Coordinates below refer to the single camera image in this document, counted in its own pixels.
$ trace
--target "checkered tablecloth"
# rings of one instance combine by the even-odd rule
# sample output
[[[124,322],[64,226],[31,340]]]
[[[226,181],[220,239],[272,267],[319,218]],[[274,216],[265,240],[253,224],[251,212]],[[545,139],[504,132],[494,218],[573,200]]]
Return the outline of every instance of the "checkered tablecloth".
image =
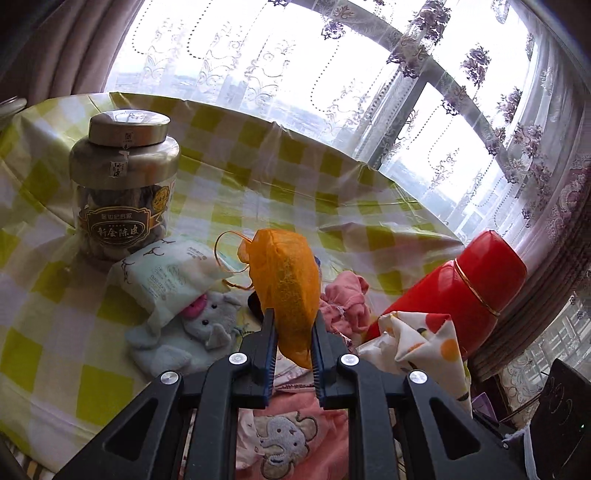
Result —
[[[0,137],[0,430],[49,469],[61,468],[145,384],[124,332],[147,312],[76,256],[72,235],[69,151],[92,115],[117,108],[171,118],[182,147],[176,232],[209,245],[227,230],[299,232],[325,283],[345,269],[366,278],[376,313],[462,248],[378,172],[243,113],[118,93],[27,109]],[[235,255],[238,244],[225,235],[222,251]]]

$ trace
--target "orange dot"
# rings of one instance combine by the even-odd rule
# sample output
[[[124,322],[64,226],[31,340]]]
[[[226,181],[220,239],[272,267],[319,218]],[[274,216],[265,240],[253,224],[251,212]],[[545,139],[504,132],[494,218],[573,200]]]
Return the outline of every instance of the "orange dot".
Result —
[[[460,348],[453,338],[448,338],[441,344],[441,356],[448,362],[455,362],[460,358]]]
[[[424,345],[425,342],[415,343],[411,348],[408,349],[407,353],[412,352],[414,349],[419,348],[421,345]]]

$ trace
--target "triangular cutout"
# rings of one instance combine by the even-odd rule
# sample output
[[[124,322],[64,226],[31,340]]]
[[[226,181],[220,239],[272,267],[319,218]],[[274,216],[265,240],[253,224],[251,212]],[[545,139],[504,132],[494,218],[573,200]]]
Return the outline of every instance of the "triangular cutout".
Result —
[[[429,401],[439,434],[450,460],[457,460],[480,450],[480,442],[438,398]]]
[[[135,462],[142,451],[156,407],[158,400],[150,399],[106,442],[105,450]]]

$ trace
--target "orange bag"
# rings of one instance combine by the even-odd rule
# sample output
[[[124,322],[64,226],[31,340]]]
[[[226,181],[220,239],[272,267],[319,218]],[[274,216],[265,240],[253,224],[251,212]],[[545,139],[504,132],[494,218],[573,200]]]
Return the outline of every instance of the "orange bag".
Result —
[[[258,230],[252,240],[240,236],[238,258],[250,266],[263,312],[275,310],[279,350],[300,367],[312,368],[310,341],[320,302],[320,276],[306,238],[275,229]]]

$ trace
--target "gold round sticker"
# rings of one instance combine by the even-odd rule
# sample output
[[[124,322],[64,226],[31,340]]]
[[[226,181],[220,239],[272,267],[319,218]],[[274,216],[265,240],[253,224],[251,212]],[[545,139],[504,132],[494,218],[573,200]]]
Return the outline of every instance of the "gold round sticker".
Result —
[[[152,200],[152,208],[154,209],[155,213],[160,213],[166,208],[169,195],[170,189],[168,187],[162,187],[156,192],[156,195],[154,195],[154,200]]]

